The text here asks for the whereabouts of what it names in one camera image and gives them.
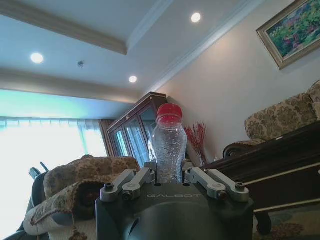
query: wooden cabinet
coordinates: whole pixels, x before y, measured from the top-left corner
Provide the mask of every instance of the wooden cabinet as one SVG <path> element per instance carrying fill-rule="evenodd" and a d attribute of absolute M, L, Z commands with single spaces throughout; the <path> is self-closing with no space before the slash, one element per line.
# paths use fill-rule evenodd
<path fill-rule="evenodd" d="M 148 140 L 156 127 L 158 108 L 166 95 L 150 92 L 108 128 L 115 156 L 132 156 L 140 167 L 149 161 Z"/>

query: carpet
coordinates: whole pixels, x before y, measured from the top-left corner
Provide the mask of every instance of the carpet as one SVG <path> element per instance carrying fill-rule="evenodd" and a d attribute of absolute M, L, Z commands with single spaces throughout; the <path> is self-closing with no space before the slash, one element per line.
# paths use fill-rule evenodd
<path fill-rule="evenodd" d="M 262 236 L 253 223 L 253 240 L 320 240 L 320 204 L 269 214 L 271 233 Z"/>

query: glass cabinet door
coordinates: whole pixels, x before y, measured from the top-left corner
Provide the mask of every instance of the glass cabinet door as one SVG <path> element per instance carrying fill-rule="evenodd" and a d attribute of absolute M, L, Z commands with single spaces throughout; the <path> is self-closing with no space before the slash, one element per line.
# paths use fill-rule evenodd
<path fill-rule="evenodd" d="M 114 143 L 116 156 L 128 157 L 129 153 L 128 153 L 127 146 L 125 143 L 125 136 L 124 136 L 121 128 L 114 131 L 114 133 L 111 136 L 112 136 L 112 140 Z"/>
<path fill-rule="evenodd" d="M 143 167 L 144 163 L 149 161 L 149 153 L 138 118 L 135 117 L 132 121 L 125 124 L 124 129 L 133 157 L 138 161 L 140 167 Z"/>
<path fill-rule="evenodd" d="M 145 131 L 145 135 L 149 140 L 151 134 L 153 133 L 157 123 L 156 123 L 156 114 L 152 107 L 148 107 L 143 113 L 140 114 L 142 125 Z"/>

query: red bottle cap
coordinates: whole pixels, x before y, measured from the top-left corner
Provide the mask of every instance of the red bottle cap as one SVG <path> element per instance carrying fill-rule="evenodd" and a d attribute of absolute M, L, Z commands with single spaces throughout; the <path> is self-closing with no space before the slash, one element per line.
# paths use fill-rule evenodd
<path fill-rule="evenodd" d="M 181 107 L 176 104 L 165 103 L 158 108 L 156 116 L 157 122 L 160 121 L 163 124 L 181 123 L 182 110 Z"/>

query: picture frame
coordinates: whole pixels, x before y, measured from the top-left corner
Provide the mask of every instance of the picture frame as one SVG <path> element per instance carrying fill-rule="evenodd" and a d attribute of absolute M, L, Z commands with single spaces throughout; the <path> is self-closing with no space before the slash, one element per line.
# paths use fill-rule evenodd
<path fill-rule="evenodd" d="M 281 70 L 320 47 L 320 0 L 296 0 L 256 32 Z"/>

